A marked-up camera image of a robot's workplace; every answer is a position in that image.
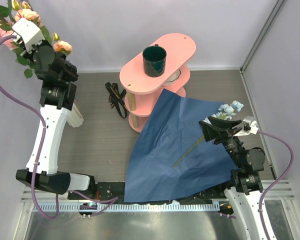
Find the artificial flower bunch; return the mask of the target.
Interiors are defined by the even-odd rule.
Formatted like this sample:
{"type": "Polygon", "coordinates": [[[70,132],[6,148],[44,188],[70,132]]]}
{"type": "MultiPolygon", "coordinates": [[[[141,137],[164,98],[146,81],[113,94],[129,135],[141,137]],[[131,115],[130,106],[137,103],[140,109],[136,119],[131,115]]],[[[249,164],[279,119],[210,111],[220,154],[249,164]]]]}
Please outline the artificial flower bunch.
{"type": "MultiPolygon", "coordinates": [[[[218,112],[213,114],[212,117],[221,119],[221,120],[231,120],[233,116],[235,116],[238,112],[242,110],[244,105],[239,101],[234,100],[230,105],[222,104],[218,108],[218,112]]],[[[189,148],[179,159],[178,161],[172,166],[175,168],[199,143],[201,143],[205,139],[204,136],[199,138],[196,143],[189,148]]]]}

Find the blue wrapping paper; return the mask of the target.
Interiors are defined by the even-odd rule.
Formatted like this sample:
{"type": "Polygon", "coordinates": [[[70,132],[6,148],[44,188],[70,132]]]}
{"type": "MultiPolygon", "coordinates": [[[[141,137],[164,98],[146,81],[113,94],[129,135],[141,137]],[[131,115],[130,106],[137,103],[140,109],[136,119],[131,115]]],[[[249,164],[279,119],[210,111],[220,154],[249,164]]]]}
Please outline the blue wrapping paper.
{"type": "Polygon", "coordinates": [[[126,203],[177,200],[230,180],[236,165],[222,145],[202,139],[199,125],[220,106],[161,92],[129,159],[126,203]]]}

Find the black ribbon gold lettering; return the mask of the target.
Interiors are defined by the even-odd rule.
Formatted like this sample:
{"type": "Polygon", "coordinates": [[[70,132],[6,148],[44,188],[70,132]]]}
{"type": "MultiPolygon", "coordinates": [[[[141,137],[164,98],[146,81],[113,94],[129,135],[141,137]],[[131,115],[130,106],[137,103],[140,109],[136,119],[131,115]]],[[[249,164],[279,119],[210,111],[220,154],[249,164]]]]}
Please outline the black ribbon gold lettering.
{"type": "Polygon", "coordinates": [[[115,108],[122,119],[125,119],[128,116],[128,108],[125,104],[125,96],[127,94],[124,89],[122,92],[119,91],[119,85],[117,83],[107,82],[105,87],[109,93],[108,101],[110,107],[115,108]]]}

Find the peach rose stem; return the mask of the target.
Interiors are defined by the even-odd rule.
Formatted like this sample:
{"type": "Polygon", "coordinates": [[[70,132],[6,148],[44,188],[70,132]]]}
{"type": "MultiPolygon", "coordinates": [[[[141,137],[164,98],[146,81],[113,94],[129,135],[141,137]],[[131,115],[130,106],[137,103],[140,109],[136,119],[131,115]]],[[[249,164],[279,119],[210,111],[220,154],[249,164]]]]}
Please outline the peach rose stem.
{"type": "Polygon", "coordinates": [[[16,11],[16,15],[14,17],[14,20],[16,22],[24,18],[28,21],[35,23],[38,27],[41,26],[42,20],[40,15],[36,11],[32,10],[32,7],[28,2],[26,1],[20,2],[19,0],[10,0],[9,3],[11,3],[12,9],[16,11]]]}
{"type": "Polygon", "coordinates": [[[64,53],[66,56],[73,52],[73,47],[68,42],[60,40],[60,36],[57,33],[52,34],[52,40],[55,41],[53,49],[56,52],[64,53]]]}

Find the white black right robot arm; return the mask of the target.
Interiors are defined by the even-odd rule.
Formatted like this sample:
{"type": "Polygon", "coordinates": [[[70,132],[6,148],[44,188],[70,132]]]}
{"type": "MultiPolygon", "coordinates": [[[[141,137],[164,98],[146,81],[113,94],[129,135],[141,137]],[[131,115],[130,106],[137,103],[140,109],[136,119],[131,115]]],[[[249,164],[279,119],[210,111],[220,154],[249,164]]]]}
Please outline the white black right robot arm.
{"type": "Polygon", "coordinates": [[[199,121],[204,140],[223,145],[236,168],[230,172],[230,180],[216,184],[216,193],[227,198],[236,218],[243,240],[274,240],[268,213],[262,207],[264,188],[260,172],[264,170],[265,152],[260,147],[246,149],[239,139],[258,133],[257,121],[247,116],[243,120],[223,120],[209,116],[199,121]]]}

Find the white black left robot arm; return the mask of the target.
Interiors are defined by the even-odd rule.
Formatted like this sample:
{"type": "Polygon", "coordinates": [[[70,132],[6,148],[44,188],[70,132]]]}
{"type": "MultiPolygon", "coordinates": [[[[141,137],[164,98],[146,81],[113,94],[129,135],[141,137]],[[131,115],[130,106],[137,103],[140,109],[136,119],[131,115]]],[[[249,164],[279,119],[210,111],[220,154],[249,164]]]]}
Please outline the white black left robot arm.
{"type": "Polygon", "coordinates": [[[42,81],[41,118],[32,155],[26,167],[17,170],[15,178],[29,188],[59,195],[79,191],[90,200],[97,192],[93,176],[58,171],[60,143],[77,90],[77,68],[47,40],[34,45],[25,58],[34,64],[35,75],[42,81]]]}

